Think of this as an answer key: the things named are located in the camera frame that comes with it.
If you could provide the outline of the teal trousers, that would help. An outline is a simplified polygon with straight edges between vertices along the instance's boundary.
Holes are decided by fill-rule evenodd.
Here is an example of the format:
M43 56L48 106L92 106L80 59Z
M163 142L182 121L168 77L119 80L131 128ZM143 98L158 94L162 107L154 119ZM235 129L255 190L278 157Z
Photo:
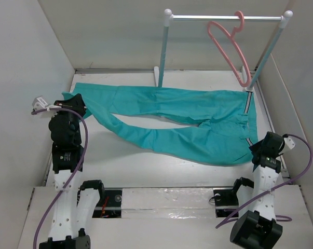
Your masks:
M68 100L77 94L85 103L86 116L140 148L219 166L252 160L249 147L258 141L252 92L77 83L62 95ZM159 116L182 127L136 127L119 115Z

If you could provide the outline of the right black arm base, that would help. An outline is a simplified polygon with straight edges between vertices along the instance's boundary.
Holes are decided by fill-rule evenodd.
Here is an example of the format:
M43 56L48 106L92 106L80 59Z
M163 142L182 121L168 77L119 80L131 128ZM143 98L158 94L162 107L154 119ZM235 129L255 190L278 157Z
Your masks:
M210 202L215 206L217 218L227 217L239 206L237 196L231 189L214 189Z

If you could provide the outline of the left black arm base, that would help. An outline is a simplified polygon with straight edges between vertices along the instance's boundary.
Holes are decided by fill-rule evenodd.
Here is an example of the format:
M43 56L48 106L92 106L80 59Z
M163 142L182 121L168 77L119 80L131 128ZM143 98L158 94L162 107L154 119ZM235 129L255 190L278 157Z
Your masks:
M92 217L121 218L122 195L121 188L106 188L105 197L97 204Z

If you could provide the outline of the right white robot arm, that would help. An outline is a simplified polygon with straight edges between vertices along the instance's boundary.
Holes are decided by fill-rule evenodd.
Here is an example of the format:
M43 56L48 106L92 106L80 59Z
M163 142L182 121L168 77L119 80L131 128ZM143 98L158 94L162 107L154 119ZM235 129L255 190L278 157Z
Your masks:
M237 179L230 191L232 202L243 206L238 212L231 233L231 243L242 248L273 248L280 239L283 227L277 224L274 211L276 186L281 172L277 159L284 147L284 138L267 132L263 140L249 147L253 158L253 180Z

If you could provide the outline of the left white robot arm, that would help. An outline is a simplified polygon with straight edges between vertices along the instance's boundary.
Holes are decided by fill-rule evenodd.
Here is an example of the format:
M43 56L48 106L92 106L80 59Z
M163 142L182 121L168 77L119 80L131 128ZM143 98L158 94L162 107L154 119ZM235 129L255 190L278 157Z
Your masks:
M87 226L96 206L106 199L101 180L81 181L88 140L81 139L86 105L80 94L35 108L53 111L49 122L56 196L39 222L33 248L90 248Z

